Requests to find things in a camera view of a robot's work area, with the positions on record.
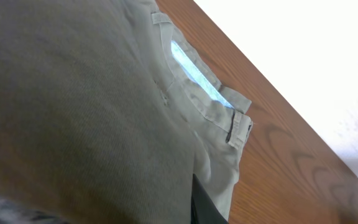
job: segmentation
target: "wooden table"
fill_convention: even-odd
[[[196,3],[157,3],[222,83],[253,102],[229,223],[358,223],[350,169]]]

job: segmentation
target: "brown wood surface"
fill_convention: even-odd
[[[192,0],[157,3],[218,78],[252,100],[229,223],[358,223],[349,168]]]

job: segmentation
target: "gray fabric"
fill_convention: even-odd
[[[175,40],[235,109],[173,59]],[[0,1],[0,195],[75,223],[227,219],[252,121],[154,0]]]

